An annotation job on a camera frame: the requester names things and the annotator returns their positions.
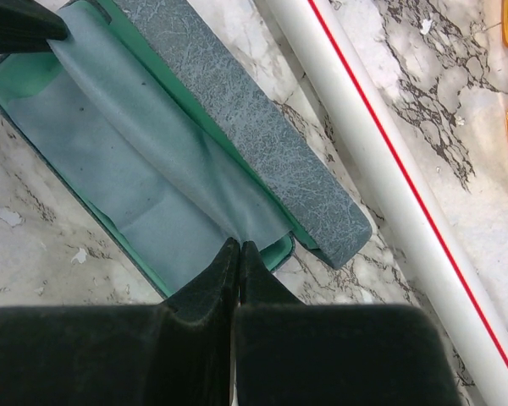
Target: cloth fold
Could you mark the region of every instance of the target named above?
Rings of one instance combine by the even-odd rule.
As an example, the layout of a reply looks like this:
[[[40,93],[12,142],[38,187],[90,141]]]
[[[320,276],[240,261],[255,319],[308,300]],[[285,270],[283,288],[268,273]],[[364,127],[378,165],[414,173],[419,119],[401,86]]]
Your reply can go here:
[[[78,3],[50,41],[60,73],[9,103],[11,118],[107,215],[174,291],[228,237],[260,250],[291,225],[263,189],[183,112],[105,23]]]

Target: white pipe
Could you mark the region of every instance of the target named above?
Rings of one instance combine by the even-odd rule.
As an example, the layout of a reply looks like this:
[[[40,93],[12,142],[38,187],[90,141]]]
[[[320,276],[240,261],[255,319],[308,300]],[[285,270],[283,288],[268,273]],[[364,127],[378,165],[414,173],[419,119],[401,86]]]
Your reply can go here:
[[[485,401],[508,406],[508,332],[327,0],[268,0]]]

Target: white marble countertop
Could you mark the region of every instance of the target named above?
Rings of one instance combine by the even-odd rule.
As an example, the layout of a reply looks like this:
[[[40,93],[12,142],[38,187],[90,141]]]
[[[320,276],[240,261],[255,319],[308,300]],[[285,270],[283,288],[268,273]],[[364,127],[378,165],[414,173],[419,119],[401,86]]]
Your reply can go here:
[[[508,328],[508,49],[501,40],[500,1],[330,2]],[[63,1],[40,3],[57,9]],[[390,230],[372,204],[368,185],[351,157],[344,165],[339,159],[327,114],[265,0],[190,3],[377,230],[339,270],[297,245],[278,278],[309,304],[400,302],[432,314],[403,253],[391,248]],[[0,305],[159,300],[0,118]],[[481,404],[447,344],[465,404]]]

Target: green eyeglass case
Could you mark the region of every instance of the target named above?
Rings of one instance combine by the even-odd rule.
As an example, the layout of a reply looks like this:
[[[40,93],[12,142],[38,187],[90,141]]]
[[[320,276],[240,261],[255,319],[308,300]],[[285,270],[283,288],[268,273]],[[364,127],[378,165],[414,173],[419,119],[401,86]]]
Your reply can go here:
[[[342,266],[359,207],[186,0],[151,2],[61,9],[68,40],[0,57],[4,117],[163,295],[230,236]]]

